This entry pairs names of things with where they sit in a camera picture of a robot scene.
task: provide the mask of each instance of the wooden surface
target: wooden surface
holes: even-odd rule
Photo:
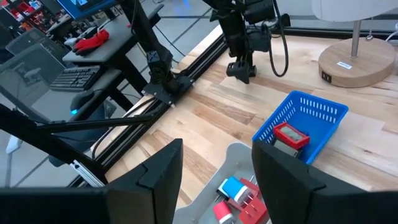
[[[378,83],[394,70],[394,47],[381,39],[359,39],[358,56],[351,58],[352,39],[339,41],[319,57],[320,76],[335,86],[364,87]]]
[[[217,27],[180,63],[186,67],[219,35]],[[292,90],[300,90],[349,106],[349,113],[313,165],[365,190],[398,189],[398,77],[366,88],[338,88],[318,75],[319,55],[337,40],[287,37],[289,71],[277,78],[269,56],[254,54],[256,78],[245,85],[227,77],[233,61],[225,53],[107,173],[112,181],[133,169],[174,138],[184,142],[183,177],[177,207],[189,204],[222,165],[232,142],[251,145],[251,138]],[[275,65],[284,66],[281,39],[273,39]],[[99,147],[111,142],[115,130]]]

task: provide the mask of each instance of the monitor screen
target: monitor screen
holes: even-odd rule
[[[57,0],[74,19],[92,16],[117,4],[116,0]]]

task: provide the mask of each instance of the lamp shade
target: lamp shade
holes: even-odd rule
[[[398,7],[398,0],[312,0],[319,19],[348,22],[378,16]]]

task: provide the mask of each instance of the gray tray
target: gray tray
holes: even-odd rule
[[[174,224],[218,223],[213,213],[213,206],[221,202],[221,199],[215,201],[218,195],[216,189],[226,178],[232,175],[238,179],[243,177],[247,180],[250,180],[254,175],[251,148],[240,142],[228,146],[224,164],[217,170],[196,199],[190,205],[175,211]],[[239,212],[236,209],[231,210],[237,219],[234,224],[241,223],[238,219]]]

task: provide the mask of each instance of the white lamp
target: white lamp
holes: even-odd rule
[[[394,69],[396,52],[388,42],[359,38],[361,20],[398,7],[398,0],[312,0],[312,10],[321,20],[354,21],[353,38],[328,47],[319,57],[321,77],[332,85],[362,87],[375,84]]]

